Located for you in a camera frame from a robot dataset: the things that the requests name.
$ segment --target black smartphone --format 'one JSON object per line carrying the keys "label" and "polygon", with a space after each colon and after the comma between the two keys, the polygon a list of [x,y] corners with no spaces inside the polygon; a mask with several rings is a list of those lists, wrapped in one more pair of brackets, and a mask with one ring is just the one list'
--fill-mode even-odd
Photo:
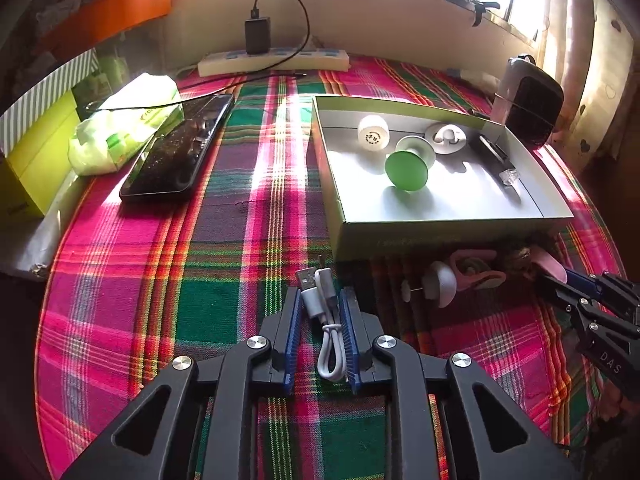
{"label": "black smartphone", "polygon": [[190,197],[207,151],[233,102],[231,94],[219,94],[185,103],[184,121],[169,132],[161,128],[138,155],[120,189],[122,201]]}

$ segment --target power adapter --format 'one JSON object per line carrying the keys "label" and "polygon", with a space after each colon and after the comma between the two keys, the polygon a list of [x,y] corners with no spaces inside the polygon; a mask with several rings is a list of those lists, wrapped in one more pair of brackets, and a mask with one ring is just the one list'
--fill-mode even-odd
{"label": "power adapter", "polygon": [[271,48],[271,21],[261,18],[257,7],[251,10],[251,19],[244,22],[244,43],[249,55],[266,54]]}

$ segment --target power strip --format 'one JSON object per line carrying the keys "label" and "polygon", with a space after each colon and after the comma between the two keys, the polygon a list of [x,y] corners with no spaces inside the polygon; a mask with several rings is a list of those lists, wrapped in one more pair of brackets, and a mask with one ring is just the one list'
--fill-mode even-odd
{"label": "power strip", "polygon": [[[252,72],[269,66],[290,56],[295,48],[272,48],[266,54],[249,56],[244,50],[209,54],[198,63],[200,77],[229,74],[237,72]],[[289,59],[278,70],[335,70],[346,72],[349,69],[349,55],[343,50],[318,48],[305,50]]]}

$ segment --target striped box lid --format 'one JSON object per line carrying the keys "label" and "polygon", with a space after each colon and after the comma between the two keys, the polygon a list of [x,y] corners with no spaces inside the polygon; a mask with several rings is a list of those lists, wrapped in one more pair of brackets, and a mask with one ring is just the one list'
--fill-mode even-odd
{"label": "striped box lid", "polygon": [[53,103],[98,69],[95,50],[87,50],[25,92],[0,117],[0,155],[9,155],[20,138]]}

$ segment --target phone screen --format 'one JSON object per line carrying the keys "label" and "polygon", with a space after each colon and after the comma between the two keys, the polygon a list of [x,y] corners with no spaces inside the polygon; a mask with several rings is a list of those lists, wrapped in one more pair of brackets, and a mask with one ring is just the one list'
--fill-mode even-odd
{"label": "phone screen", "polygon": [[220,94],[185,103],[185,120],[169,132],[156,133],[147,143],[120,196],[177,193],[191,187],[232,99],[231,94]]}

